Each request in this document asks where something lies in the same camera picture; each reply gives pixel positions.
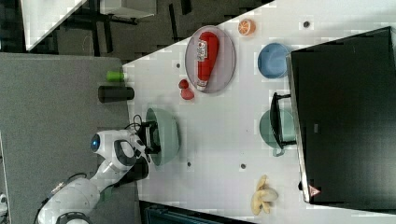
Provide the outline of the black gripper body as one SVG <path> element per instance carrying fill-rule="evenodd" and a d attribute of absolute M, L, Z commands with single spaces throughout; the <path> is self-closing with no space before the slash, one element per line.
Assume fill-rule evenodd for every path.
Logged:
<path fill-rule="evenodd" d="M 151 155 L 157 155 L 161 151 L 161 141 L 158 123 L 156 121 L 142 122 L 138 125 L 137 135 L 143 142 L 144 153 L 148 162 L 151 162 Z"/>

